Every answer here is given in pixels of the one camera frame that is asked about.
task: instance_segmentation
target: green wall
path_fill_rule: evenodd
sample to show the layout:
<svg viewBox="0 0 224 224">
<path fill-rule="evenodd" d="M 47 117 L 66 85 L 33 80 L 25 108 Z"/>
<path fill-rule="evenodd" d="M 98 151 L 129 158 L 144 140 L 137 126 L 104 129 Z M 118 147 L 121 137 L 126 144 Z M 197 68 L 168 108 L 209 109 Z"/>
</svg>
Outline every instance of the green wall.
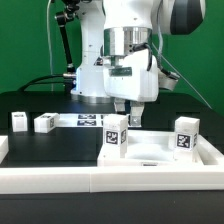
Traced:
<svg viewBox="0 0 224 224">
<path fill-rule="evenodd" d="M 7 0 L 0 7 L 0 92 L 14 91 L 31 79 L 49 75 L 46 29 L 48 0 Z M 188 36 L 164 36 L 164 55 L 204 96 L 215 111 L 224 115 L 224 1 L 207 0 L 203 24 Z M 51 6 L 54 73 L 63 73 L 66 62 L 59 29 L 54 20 L 63 10 L 60 0 Z M 75 65 L 81 63 L 78 21 L 68 24 Z M 51 90 L 36 86 L 29 90 Z M 181 80 L 175 92 L 196 94 Z"/>
</svg>

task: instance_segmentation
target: white box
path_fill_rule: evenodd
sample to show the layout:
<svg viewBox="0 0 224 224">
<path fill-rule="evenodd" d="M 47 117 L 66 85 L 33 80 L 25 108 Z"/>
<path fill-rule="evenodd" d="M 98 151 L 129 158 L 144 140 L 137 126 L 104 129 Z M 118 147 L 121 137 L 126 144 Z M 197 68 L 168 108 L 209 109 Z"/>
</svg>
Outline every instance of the white box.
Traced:
<svg viewBox="0 0 224 224">
<path fill-rule="evenodd" d="M 0 136 L 0 163 L 3 161 L 9 151 L 8 137 Z"/>
<path fill-rule="evenodd" d="M 103 145 L 97 166 L 203 166 L 197 151 L 191 163 L 174 160 L 174 140 L 174 132 L 129 130 L 125 158 L 120 158 L 119 150 Z"/>
<path fill-rule="evenodd" d="M 27 131 L 27 117 L 25 112 L 12 113 L 13 132 Z"/>
<path fill-rule="evenodd" d="M 195 159 L 200 120 L 180 117 L 175 121 L 174 159 L 192 162 Z"/>
<path fill-rule="evenodd" d="M 128 117 L 125 115 L 109 114 L 103 121 L 103 144 L 109 150 L 115 150 L 121 158 L 127 152 Z"/>
<path fill-rule="evenodd" d="M 34 131 L 39 133 L 48 133 L 56 127 L 59 120 L 57 113 L 45 113 L 34 119 Z"/>
</svg>

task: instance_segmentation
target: white block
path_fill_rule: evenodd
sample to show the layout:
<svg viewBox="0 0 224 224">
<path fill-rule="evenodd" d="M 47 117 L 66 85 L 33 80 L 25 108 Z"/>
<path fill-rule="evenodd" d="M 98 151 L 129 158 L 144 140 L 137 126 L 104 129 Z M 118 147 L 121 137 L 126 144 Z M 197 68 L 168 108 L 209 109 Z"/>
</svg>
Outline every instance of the white block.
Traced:
<svg viewBox="0 0 224 224">
<path fill-rule="evenodd" d="M 56 127 L 59 120 L 57 113 L 45 113 L 34 119 L 34 131 L 39 133 L 48 133 Z"/>
<path fill-rule="evenodd" d="M 103 144 L 110 150 L 118 150 L 120 158 L 125 157 L 128 144 L 128 117 L 118 114 L 109 114 L 103 121 Z"/>
<path fill-rule="evenodd" d="M 3 161 L 9 151 L 8 137 L 0 136 L 0 163 Z"/>
<path fill-rule="evenodd" d="M 174 159 L 194 162 L 200 120 L 180 117 L 175 121 Z"/>
<path fill-rule="evenodd" d="M 27 117 L 25 112 L 12 113 L 13 132 L 27 131 Z"/>
</svg>

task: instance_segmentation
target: cable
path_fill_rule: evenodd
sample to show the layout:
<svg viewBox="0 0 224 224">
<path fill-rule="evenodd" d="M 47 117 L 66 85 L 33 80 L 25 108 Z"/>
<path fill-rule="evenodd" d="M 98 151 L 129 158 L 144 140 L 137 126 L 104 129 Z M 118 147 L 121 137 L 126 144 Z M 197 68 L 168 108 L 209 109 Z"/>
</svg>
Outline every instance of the cable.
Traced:
<svg viewBox="0 0 224 224">
<path fill-rule="evenodd" d="M 53 78 L 63 78 L 63 75 L 48 75 L 48 76 L 43 76 L 43 77 L 33 79 L 30 82 L 28 82 L 27 84 L 21 86 L 18 89 L 18 91 L 23 92 L 28 86 L 33 85 L 33 84 L 37 83 L 38 81 L 42 81 L 42 80 L 46 80 L 46 79 L 53 79 Z"/>
<path fill-rule="evenodd" d="M 51 1 L 49 0 L 47 5 L 47 39 L 48 39 L 48 48 L 49 48 L 49 57 L 50 57 L 50 72 L 53 75 L 53 56 L 52 56 L 52 44 L 51 44 L 51 29 L 50 29 L 50 6 Z"/>
<path fill-rule="evenodd" d="M 152 43 L 152 46 L 154 49 L 158 52 L 158 49 L 156 48 L 155 44 Z M 161 58 L 195 91 L 195 93 L 203 100 L 203 102 L 210 108 L 210 104 L 205 100 L 205 98 L 198 92 L 198 90 L 163 56 L 161 55 Z"/>
<path fill-rule="evenodd" d="M 157 61 L 158 61 L 158 67 L 161 70 L 162 69 L 162 52 L 163 52 L 163 36 L 161 32 L 161 27 L 160 27 L 160 11 L 163 5 L 163 0 L 160 1 L 159 3 L 159 8 L 157 11 L 157 27 L 158 27 L 158 38 L 159 38 L 159 50 L 158 50 L 158 55 L 157 55 Z"/>
<path fill-rule="evenodd" d="M 29 86 L 32 86 L 32 85 L 39 85 L 39 84 L 40 84 L 40 85 L 46 85 L 46 84 L 59 84 L 59 83 L 60 83 L 60 84 L 62 84 L 62 83 L 64 84 L 64 82 L 36 82 L 36 83 L 29 83 L 29 84 L 27 84 L 27 85 L 26 85 L 26 88 L 28 88 Z"/>
</svg>

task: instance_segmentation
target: black table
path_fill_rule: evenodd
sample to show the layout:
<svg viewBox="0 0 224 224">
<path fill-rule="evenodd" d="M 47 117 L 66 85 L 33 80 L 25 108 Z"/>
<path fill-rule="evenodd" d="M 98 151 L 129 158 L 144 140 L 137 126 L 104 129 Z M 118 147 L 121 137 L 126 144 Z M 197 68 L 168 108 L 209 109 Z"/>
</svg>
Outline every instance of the black table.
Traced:
<svg viewBox="0 0 224 224">
<path fill-rule="evenodd" d="M 112 104 L 78 103 L 60 92 L 7 92 L 0 94 L 0 105 L 0 134 L 9 134 L 11 140 L 15 139 L 10 132 L 10 113 L 14 111 L 25 111 L 31 116 L 44 112 L 114 112 Z M 173 131 L 174 121 L 180 116 L 200 118 L 200 134 L 224 152 L 223 117 L 189 95 L 162 93 L 156 102 L 147 103 L 141 129 Z M 81 135 L 89 134 L 89 130 L 85 129 L 86 133 Z M 16 155 L 14 152 L 11 158 L 9 156 L 3 161 L 1 167 L 94 166 L 94 156 L 97 157 L 102 144 L 102 130 L 93 128 L 91 131 L 94 136 L 92 145 L 96 146 L 91 159 L 61 162 L 58 158 L 43 160 L 40 156 L 36 161 L 30 158 L 22 161 L 21 153 Z M 1 223 L 10 224 L 223 223 L 223 209 L 224 191 L 0 195 Z"/>
</svg>

